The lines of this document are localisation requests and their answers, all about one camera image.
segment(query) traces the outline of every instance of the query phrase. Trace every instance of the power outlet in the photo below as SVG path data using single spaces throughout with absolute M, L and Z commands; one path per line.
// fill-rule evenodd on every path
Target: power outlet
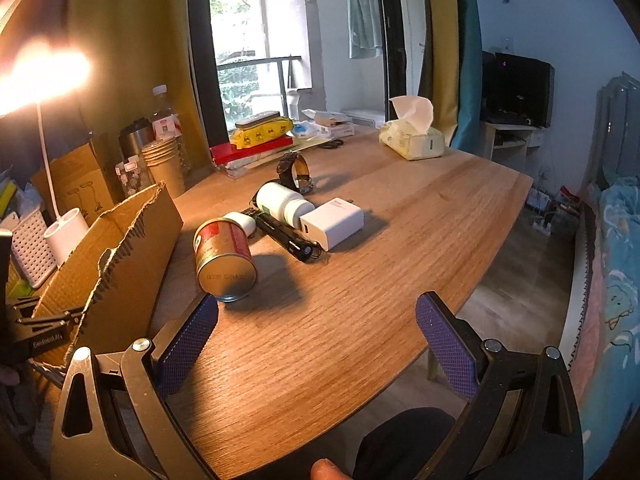
M 507 54 L 515 54 L 516 49 L 513 44 L 513 38 L 511 36 L 504 36 L 500 38 L 500 47 Z

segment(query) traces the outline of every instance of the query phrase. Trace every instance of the red box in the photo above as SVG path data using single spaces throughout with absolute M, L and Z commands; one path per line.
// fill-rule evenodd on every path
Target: red box
M 257 155 L 258 153 L 270 152 L 271 150 L 277 150 L 278 148 L 284 148 L 293 144 L 293 138 L 289 136 L 279 137 L 277 139 L 270 140 L 259 146 L 253 148 L 246 148 L 244 150 L 238 150 L 234 144 L 227 142 L 226 144 L 220 144 L 219 146 L 213 146 L 210 148 L 211 158 L 217 165 L 226 164 L 233 160 L 245 158 L 251 155 Z

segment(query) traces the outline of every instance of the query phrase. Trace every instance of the bed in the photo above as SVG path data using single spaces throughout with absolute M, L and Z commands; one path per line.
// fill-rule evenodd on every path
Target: bed
M 598 101 L 560 343 L 580 412 L 585 479 L 620 466 L 616 450 L 637 438 L 640 424 L 640 82 L 614 78 Z

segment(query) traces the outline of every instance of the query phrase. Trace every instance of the bottle cap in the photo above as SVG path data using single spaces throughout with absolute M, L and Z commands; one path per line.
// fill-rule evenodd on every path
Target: bottle cap
M 287 224 L 300 229 L 300 217 L 311 213 L 316 206 L 304 198 L 297 198 L 289 202 L 284 208 L 284 219 Z
M 231 213 L 227 213 L 224 218 L 228 218 L 239 224 L 247 236 L 251 236 L 255 232 L 255 220 L 249 215 L 232 211 Z

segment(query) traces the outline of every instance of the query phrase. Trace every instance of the window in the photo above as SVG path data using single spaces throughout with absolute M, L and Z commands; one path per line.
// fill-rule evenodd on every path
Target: window
M 288 116 L 287 95 L 310 86 L 305 0 L 210 0 L 210 10 L 227 129 L 268 110 Z

